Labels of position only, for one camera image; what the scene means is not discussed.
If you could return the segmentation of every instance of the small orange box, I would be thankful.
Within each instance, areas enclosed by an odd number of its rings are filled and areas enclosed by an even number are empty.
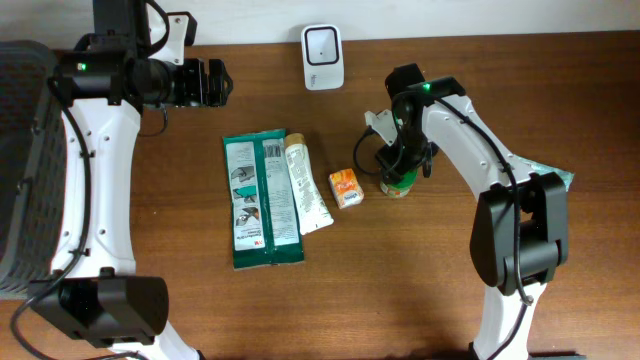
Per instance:
[[[364,199],[364,192],[352,169],[341,170],[329,175],[329,185],[331,185],[333,197],[340,209],[358,205]]]

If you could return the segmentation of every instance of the white wall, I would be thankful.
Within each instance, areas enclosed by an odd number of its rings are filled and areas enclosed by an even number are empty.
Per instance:
[[[640,0],[157,0],[190,11],[196,44],[299,41],[301,25],[343,39],[640,29]],[[0,40],[69,48],[93,27],[91,0],[1,0]]]

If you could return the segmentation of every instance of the green package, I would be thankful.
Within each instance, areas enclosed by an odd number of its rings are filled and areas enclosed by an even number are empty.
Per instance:
[[[223,139],[236,270],[304,261],[284,136],[280,129]]]

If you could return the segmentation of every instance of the label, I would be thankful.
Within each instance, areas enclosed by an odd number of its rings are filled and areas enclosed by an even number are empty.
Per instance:
[[[253,142],[227,144],[226,150],[233,201],[234,248],[236,251],[264,248]]]
[[[302,144],[291,145],[286,149],[286,156],[300,219],[300,234],[305,235],[333,224],[333,218],[313,182],[307,147]]]
[[[408,193],[409,190],[411,190],[411,187],[409,187],[408,189],[405,190],[398,190],[395,188],[390,188],[387,186],[387,184],[383,183],[382,181],[380,182],[380,189],[382,189],[382,192],[387,194],[388,196],[392,197],[392,198],[401,198],[401,197],[405,197]]]
[[[293,193],[284,157],[284,140],[262,141],[264,165],[267,174],[269,213],[275,246],[297,244],[298,221],[293,204]]]

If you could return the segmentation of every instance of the white device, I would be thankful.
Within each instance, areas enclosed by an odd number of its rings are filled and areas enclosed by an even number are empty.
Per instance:
[[[337,89],[344,84],[340,30],[334,25],[310,25],[300,34],[304,84],[309,90]]]

